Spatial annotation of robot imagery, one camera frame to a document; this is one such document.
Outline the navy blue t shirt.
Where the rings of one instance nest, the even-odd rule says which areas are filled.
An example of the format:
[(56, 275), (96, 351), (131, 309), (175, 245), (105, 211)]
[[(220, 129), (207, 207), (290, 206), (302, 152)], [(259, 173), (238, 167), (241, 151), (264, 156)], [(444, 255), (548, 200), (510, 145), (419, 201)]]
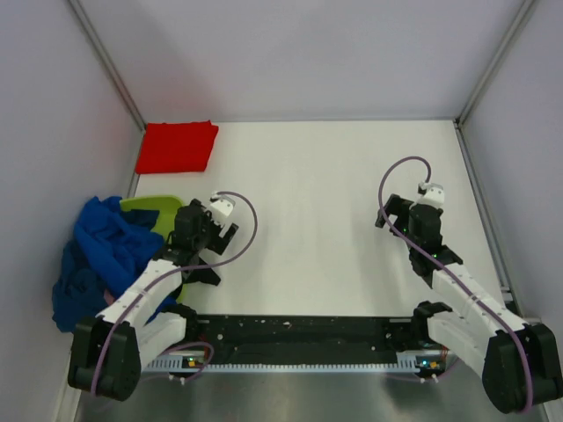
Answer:
[(52, 288), (52, 319), (57, 329), (73, 332), (83, 317), (95, 317), (120, 296), (91, 268), (79, 242), (74, 237), (69, 240), (62, 253), (61, 274)]

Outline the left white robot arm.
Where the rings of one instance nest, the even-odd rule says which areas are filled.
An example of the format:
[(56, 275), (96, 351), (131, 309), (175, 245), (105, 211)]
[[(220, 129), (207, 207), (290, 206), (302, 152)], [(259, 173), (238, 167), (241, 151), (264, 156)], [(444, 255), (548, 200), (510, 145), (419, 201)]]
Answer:
[(167, 195), (90, 200), (78, 218), (54, 304), (72, 333), (67, 382), (117, 401), (134, 392), (160, 355), (199, 345), (196, 313), (180, 301), (186, 286), (219, 285), (204, 251), (222, 255), (238, 231), (236, 203)]

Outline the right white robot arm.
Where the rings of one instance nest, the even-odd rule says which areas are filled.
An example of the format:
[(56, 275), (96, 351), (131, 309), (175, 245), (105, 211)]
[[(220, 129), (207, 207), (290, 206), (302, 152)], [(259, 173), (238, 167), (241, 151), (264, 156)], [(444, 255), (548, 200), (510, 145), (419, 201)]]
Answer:
[(502, 413), (560, 399), (562, 371), (553, 332), (544, 324), (529, 324), (480, 286), (443, 244), (442, 212), (436, 202), (393, 194), (377, 213), (378, 228), (394, 216), (390, 231), (406, 241), (413, 271), (441, 297), (415, 308), (413, 342), (450, 349), (479, 375), (488, 399)]

